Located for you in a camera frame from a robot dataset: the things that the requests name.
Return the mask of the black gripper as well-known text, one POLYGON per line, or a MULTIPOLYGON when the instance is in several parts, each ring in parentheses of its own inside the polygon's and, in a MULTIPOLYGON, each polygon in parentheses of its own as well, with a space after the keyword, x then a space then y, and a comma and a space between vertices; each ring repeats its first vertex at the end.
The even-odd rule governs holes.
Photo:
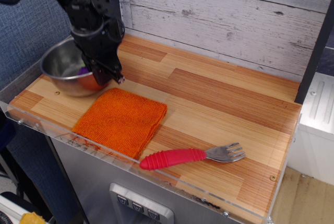
POLYGON ((117 51, 125 36, 125 27, 118 18, 107 18, 99 23, 95 30, 70 27, 78 48, 82 51, 82 59, 86 68, 91 71, 99 86, 111 80, 119 85, 125 81, 122 65, 117 51))

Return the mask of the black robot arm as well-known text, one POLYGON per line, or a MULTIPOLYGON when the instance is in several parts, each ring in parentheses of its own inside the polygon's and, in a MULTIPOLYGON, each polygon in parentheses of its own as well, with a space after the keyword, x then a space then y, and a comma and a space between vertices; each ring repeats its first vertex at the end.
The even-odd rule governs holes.
MULTIPOLYGON (((1 0, 16 5, 21 0, 1 0)), ((124 82, 117 51, 125 35, 121 18, 114 13, 112 0, 57 0, 70 21, 71 36, 82 51, 84 64, 98 85, 110 80, 124 82)))

